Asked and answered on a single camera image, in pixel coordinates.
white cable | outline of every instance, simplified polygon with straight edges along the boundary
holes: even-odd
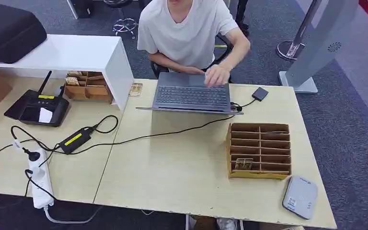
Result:
[[[146,216],[150,216],[154,211],[151,211],[151,212],[149,212],[149,213],[146,213],[145,211],[143,211],[142,209],[140,210],[140,211],[142,211],[143,212],[143,214],[145,214]]]
[[[95,217],[95,215],[99,212],[99,210],[101,210],[101,208],[103,208],[103,206],[99,207],[88,220],[84,220],[84,221],[56,220],[56,219],[51,218],[50,214],[48,213],[48,206],[45,206],[43,209],[45,211],[47,219],[50,220],[53,223],[56,223],[56,224],[86,224],[86,223],[90,222]]]

person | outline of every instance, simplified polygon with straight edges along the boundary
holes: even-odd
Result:
[[[233,44],[233,50],[208,68],[215,59],[218,33]],[[152,0],[140,15],[138,50],[146,50],[151,61],[174,71],[205,74],[208,87],[226,83],[249,49],[249,40],[223,0]]]

office chair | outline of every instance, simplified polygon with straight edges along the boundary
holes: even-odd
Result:
[[[130,32],[132,34],[132,39],[135,39],[135,34],[133,30],[137,27],[138,23],[131,19],[125,18],[122,12],[122,7],[125,7],[132,3],[133,0],[103,0],[106,5],[110,8],[117,8],[119,11],[119,15],[121,19],[115,22],[113,26],[113,32],[115,32],[115,36],[118,36],[118,33],[121,32]]]
[[[233,45],[221,34],[217,35],[217,38],[219,40],[221,40],[223,43],[225,43],[224,45],[215,45],[215,48],[226,48],[225,52],[218,58],[216,58],[211,65],[209,65],[206,69],[210,68],[213,65],[219,64],[224,58],[226,58],[228,56],[228,54],[232,51],[233,49]],[[157,64],[156,62],[150,61],[150,66],[151,69],[153,70],[154,76],[156,76],[157,79],[159,79],[159,75],[161,72],[168,72],[169,69],[167,67],[161,66],[159,64]]]

laptop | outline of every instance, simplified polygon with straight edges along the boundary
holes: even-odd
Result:
[[[211,114],[243,114],[230,109],[229,85],[211,88],[204,84],[205,75],[160,73],[152,107],[137,109],[198,112]]]

floor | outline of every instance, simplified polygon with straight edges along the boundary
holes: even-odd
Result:
[[[1,3],[30,10],[49,33],[112,35],[110,28],[118,14],[96,3],[91,19],[74,20],[64,0],[0,0]],[[280,59],[275,47],[292,39],[304,17],[307,0],[250,0],[245,22],[250,25],[252,50],[233,71],[235,83],[279,85],[278,72],[291,63]],[[237,1],[231,1],[236,12]],[[125,16],[138,18],[136,3],[124,9]],[[368,17],[358,9],[350,48],[315,74],[319,89],[315,95],[297,95],[315,158],[341,230],[368,230]],[[314,27],[307,31],[309,35]],[[136,78],[154,78],[145,53],[136,50],[136,40],[123,35],[129,63]],[[16,197],[0,195],[0,202]],[[183,215],[153,213],[107,207],[84,226],[59,226],[49,223],[32,201],[0,210],[0,230],[5,229],[180,229]],[[83,219],[95,210],[92,205],[59,202],[53,216]],[[245,229],[257,229],[247,222]]]

